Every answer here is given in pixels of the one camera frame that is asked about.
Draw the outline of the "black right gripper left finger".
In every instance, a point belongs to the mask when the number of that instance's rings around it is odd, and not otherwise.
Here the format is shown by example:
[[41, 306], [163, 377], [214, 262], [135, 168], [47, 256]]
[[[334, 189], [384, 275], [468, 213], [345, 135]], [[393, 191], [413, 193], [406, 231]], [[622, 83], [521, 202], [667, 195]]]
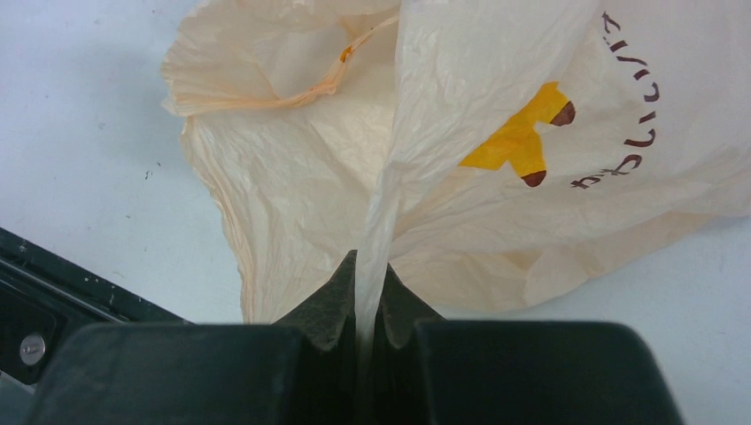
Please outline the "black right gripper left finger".
[[28, 424], [349, 424], [354, 268], [271, 324], [100, 324], [76, 332], [37, 387]]

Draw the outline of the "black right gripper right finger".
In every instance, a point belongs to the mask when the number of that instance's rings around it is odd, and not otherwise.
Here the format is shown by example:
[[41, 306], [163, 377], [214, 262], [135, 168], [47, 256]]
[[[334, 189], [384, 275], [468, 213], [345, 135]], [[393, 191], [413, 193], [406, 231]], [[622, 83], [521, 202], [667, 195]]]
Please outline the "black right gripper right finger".
[[622, 324], [448, 320], [388, 270], [375, 321], [380, 424], [679, 424], [653, 354]]

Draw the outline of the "orange translucent plastic bag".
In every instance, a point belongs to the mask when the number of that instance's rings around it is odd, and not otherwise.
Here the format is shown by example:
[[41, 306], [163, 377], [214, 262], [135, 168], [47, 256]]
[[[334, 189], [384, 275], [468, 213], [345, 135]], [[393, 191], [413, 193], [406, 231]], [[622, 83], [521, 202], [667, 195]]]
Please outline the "orange translucent plastic bag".
[[357, 251], [439, 307], [567, 293], [750, 212], [747, 1], [206, 1], [160, 68], [247, 321]]

